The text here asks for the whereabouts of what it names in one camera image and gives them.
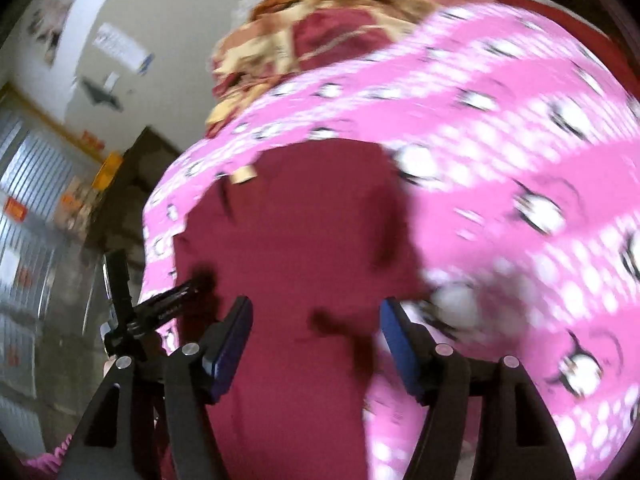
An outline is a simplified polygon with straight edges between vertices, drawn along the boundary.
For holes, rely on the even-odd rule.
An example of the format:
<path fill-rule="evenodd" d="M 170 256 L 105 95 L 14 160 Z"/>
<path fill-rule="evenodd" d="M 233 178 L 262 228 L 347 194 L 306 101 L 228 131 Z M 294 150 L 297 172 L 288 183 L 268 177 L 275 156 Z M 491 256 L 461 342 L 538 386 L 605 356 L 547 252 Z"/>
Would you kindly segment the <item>wall poster picture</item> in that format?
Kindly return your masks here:
<path fill-rule="evenodd" d="M 74 0 L 40 0 L 27 22 L 27 33 L 40 47 L 44 64 L 51 67 Z"/>

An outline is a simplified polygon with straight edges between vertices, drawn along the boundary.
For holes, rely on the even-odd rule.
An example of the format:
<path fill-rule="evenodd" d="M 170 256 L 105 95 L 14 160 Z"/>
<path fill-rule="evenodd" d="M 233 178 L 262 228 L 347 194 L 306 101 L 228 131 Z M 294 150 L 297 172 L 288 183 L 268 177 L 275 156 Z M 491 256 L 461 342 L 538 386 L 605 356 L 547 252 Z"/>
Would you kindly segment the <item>white wall calendar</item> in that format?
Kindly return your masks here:
<path fill-rule="evenodd" d="M 92 45 L 138 75 L 145 74 L 154 60 L 151 51 L 110 23 L 98 28 Z"/>

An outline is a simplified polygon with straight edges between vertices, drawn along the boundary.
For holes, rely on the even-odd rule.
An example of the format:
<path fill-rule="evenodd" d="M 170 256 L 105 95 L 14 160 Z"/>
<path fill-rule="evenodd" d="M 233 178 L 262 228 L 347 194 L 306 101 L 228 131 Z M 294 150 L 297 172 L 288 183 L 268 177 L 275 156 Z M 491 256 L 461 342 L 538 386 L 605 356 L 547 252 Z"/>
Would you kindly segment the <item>pink penguin print blanket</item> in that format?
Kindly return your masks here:
<path fill-rule="evenodd" d="M 216 180 L 245 183 L 263 152 L 330 139 L 378 144 L 396 168 L 422 286 L 401 304 L 464 356 L 515 356 L 574 478 L 601 478 L 638 418 L 638 101 L 548 18 L 441 10 L 397 44 L 280 84 L 180 155 L 144 207 L 143 296 L 183 282 L 174 239 Z M 363 479 L 398 479 L 424 411 L 373 340 Z"/>

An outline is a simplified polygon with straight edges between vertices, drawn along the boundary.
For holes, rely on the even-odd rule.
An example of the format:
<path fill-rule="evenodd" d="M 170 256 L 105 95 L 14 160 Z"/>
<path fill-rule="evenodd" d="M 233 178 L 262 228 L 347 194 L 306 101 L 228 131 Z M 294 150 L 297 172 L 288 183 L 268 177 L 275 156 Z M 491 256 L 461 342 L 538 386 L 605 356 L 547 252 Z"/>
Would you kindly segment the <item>yellow orange box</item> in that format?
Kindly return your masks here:
<path fill-rule="evenodd" d="M 111 152 L 104 160 L 100 170 L 94 177 L 91 187 L 98 192 L 105 191 L 114 180 L 114 177 L 122 164 L 122 154 Z"/>

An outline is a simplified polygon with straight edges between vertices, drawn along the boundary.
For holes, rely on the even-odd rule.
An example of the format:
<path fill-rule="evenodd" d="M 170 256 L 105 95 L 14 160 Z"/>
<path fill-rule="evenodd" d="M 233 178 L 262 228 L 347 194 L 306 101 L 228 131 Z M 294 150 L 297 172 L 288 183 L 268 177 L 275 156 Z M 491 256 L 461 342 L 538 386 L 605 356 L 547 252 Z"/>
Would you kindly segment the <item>maroon red t-shirt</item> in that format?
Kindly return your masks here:
<path fill-rule="evenodd" d="M 222 458 L 233 479 L 366 478 L 378 307 L 422 287 L 404 190 L 374 143 L 291 144 L 254 168 L 216 180 L 174 239 L 179 281 L 215 279 L 179 321 L 183 341 L 239 296 L 254 307 L 231 389 L 208 411 Z"/>

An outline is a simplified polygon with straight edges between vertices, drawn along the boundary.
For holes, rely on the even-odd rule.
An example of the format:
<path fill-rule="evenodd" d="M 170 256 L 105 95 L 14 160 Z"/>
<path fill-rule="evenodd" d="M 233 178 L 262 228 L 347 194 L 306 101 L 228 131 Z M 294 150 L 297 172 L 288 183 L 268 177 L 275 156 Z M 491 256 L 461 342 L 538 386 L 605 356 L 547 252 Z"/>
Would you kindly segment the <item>metal window grille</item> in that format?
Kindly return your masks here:
<path fill-rule="evenodd" d="M 1 109 L 1 430 L 43 453 L 81 409 L 73 367 L 47 360 L 86 333 L 98 258 L 54 222 L 73 178 L 96 165 L 24 112 Z"/>

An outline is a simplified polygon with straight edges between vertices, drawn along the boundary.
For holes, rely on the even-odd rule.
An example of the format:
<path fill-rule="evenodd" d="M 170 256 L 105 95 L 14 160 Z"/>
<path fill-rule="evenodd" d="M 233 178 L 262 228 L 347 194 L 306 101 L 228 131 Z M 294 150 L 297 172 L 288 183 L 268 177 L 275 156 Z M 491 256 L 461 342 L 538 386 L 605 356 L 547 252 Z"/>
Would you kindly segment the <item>red yellow floral quilt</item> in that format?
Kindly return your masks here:
<path fill-rule="evenodd" d="M 206 138 L 279 84 L 387 47 L 437 9 L 433 0 L 262 0 L 214 47 Z"/>

